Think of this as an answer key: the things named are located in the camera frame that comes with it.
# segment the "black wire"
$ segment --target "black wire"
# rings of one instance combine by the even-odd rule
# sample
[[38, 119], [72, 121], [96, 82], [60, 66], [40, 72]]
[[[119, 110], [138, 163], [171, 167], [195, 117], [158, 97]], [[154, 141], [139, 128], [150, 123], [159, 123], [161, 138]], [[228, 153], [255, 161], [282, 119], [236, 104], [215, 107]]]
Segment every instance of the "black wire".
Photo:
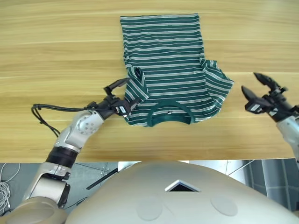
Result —
[[88, 198], [88, 197], [81, 198], [79, 201], [77, 201], [76, 203], [74, 203], [74, 204], [72, 204], [72, 205], [66, 207], [64, 210], [69, 209], [70, 207], [72, 207], [72, 206], [74, 206], [74, 205], [78, 206], [78, 205], [79, 205], [80, 203], [82, 203], [86, 198]]
[[4, 216], [6, 213], [8, 213], [8, 212], [12, 212], [13, 210], [11, 210], [11, 209], [7, 209], [6, 211], [4, 211], [1, 215], [0, 215], [0, 217], [2, 217], [2, 216]]
[[88, 109], [92, 109], [97, 112], [111, 111], [111, 110], [98, 109], [98, 108], [95, 108], [94, 106], [86, 106], [84, 108], [69, 108], [69, 107], [61, 107], [61, 106], [55, 106], [55, 105], [49, 105], [49, 104], [33, 104], [33, 106], [31, 107], [31, 112], [33, 113], [33, 115], [39, 120], [40, 124], [47, 126], [55, 134], [56, 137], [59, 136], [60, 131], [58, 131], [53, 126], [49, 125], [42, 118], [41, 114], [38, 112], [38, 110], [41, 110], [42, 108], [49, 109], [49, 110], [55, 110], [55, 111], [63, 111], [63, 112], [79, 112], [79, 111], [84, 111], [84, 110], [88, 110]]

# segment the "floor tile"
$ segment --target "floor tile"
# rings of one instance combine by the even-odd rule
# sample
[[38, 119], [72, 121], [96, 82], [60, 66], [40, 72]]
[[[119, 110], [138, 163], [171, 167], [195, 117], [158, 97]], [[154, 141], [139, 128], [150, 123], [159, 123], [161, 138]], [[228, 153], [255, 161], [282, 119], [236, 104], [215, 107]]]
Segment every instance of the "floor tile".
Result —
[[281, 160], [262, 160], [266, 187], [284, 187], [285, 175]]
[[[8, 182], [11, 196], [9, 198], [9, 203], [11, 208], [14, 209], [22, 202], [24, 193], [31, 184], [40, 164], [21, 164], [19, 173]], [[2, 173], [2, 180], [7, 180], [10, 178], [18, 168], [17, 163], [7, 164]]]
[[288, 185], [299, 187], [299, 170], [295, 159], [285, 159], [284, 164]]
[[288, 189], [291, 211], [299, 210], [299, 189]]
[[258, 186], [258, 185], [254, 185], [253, 186], [254, 190], [257, 190], [258, 192], [262, 193], [263, 195], [267, 196], [267, 189], [265, 187], [262, 186]]
[[250, 164], [250, 166], [251, 166], [252, 175], [253, 175], [253, 183], [266, 187], [265, 178], [264, 178], [264, 174], [263, 174], [262, 161], [255, 160]]
[[117, 168], [117, 166], [118, 166], [118, 162], [108, 162], [105, 171], [110, 173], [112, 170]]
[[[103, 175], [103, 171], [74, 164], [71, 176], [67, 181], [68, 184], [71, 185], [71, 190], [65, 208], [97, 191], [100, 188], [100, 184], [90, 190], [87, 190], [86, 187], [100, 179]], [[76, 206], [72, 206], [66, 209], [66, 211], [71, 212], [75, 207]]]
[[281, 188], [267, 188], [267, 196], [268, 198], [272, 199], [273, 201], [281, 204], [285, 208], [288, 209], [288, 202], [286, 199], [286, 189], [285, 187]]

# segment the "black cable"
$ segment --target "black cable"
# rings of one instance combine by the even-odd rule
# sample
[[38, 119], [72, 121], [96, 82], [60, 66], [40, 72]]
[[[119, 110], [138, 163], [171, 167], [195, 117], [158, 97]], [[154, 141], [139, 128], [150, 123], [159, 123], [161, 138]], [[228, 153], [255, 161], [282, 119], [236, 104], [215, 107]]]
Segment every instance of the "black cable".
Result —
[[79, 112], [79, 111], [84, 111], [88, 109], [95, 110], [97, 112], [109, 112], [111, 110], [103, 110], [103, 109], [98, 109], [95, 106], [97, 104], [93, 102], [93, 106], [86, 106], [84, 108], [69, 108], [69, 107], [61, 107], [61, 106], [55, 106], [55, 105], [48, 105], [48, 104], [33, 104], [31, 107], [31, 112], [33, 115], [39, 120], [40, 124], [47, 126], [54, 134], [56, 137], [59, 136], [60, 131], [58, 131], [56, 128], [53, 126], [49, 125], [41, 116], [41, 114], [38, 112], [39, 110], [43, 109], [49, 109], [49, 110], [55, 110], [55, 111], [63, 111], [63, 112]]
[[97, 186], [99, 183], [103, 182], [104, 180], [106, 180], [107, 178], [111, 177], [115, 173], [118, 173], [118, 168], [115, 168], [109, 174], [107, 174], [107, 175], [103, 176], [102, 178], [98, 179], [96, 182], [94, 182], [91, 185], [89, 185], [86, 189], [90, 190], [91, 188]]
[[72, 205], [66, 207], [64, 210], [69, 209], [70, 207], [72, 207], [72, 206], [74, 206], [74, 205], [78, 206], [78, 205], [79, 205], [80, 203], [82, 203], [86, 198], [88, 198], [88, 197], [84, 197], [84, 198], [80, 199], [80, 200], [77, 201], [76, 203], [74, 203], [74, 204], [72, 204]]
[[4, 212], [0, 215], [0, 217], [4, 216], [6, 213], [8, 213], [8, 212], [12, 212], [12, 211], [13, 211], [12, 209], [7, 209], [6, 211], [4, 211]]

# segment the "white cable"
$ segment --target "white cable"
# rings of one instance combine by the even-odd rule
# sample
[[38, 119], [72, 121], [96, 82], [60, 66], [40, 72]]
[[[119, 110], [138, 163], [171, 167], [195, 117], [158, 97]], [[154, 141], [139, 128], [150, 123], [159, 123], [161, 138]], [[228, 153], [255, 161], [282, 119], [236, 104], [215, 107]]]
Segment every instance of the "white cable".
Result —
[[8, 182], [11, 181], [19, 173], [21, 168], [21, 165], [19, 164], [19, 168], [17, 172], [8, 180], [2, 182], [2, 171], [6, 165], [7, 163], [4, 163], [0, 171], [0, 214], [2, 214], [5, 211], [6, 207], [10, 209], [10, 204], [9, 204], [10, 190], [9, 190]]
[[252, 160], [252, 161], [246, 163], [245, 165], [239, 167], [238, 169], [236, 169], [236, 170], [234, 170], [233, 172], [231, 172], [230, 174], [228, 174], [228, 176], [231, 176], [233, 173], [239, 171], [240, 169], [243, 169], [244, 167], [248, 166], [248, 165], [249, 165], [250, 163], [252, 163], [253, 161], [254, 161], [254, 160]]

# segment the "gray floor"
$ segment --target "gray floor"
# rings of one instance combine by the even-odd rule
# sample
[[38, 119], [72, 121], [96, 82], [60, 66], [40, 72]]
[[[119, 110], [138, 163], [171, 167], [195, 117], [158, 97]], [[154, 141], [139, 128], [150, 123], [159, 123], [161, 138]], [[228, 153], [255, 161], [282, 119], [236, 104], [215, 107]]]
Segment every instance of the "gray floor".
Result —
[[[293, 160], [258, 160], [244, 169], [234, 172], [231, 177], [246, 184], [269, 198], [281, 203], [286, 208], [295, 210], [296, 202], [299, 201], [299, 173], [296, 173]], [[237, 170], [248, 161], [224, 160], [224, 161], [190, 161], [191, 164], [202, 165], [215, 169], [226, 175]], [[84, 197], [90, 196], [100, 185], [91, 190], [86, 187], [100, 179], [111, 170], [117, 167], [117, 162], [97, 162], [97, 163], [76, 163], [72, 168], [72, 174], [68, 180], [71, 185], [66, 209], [71, 212], [76, 207], [76, 202]], [[11, 208], [17, 207], [22, 200], [22, 196], [31, 183], [39, 164], [21, 164], [19, 174], [9, 182], [11, 189]], [[18, 168], [17, 164], [8, 164], [5, 167], [2, 180], [6, 180]]]

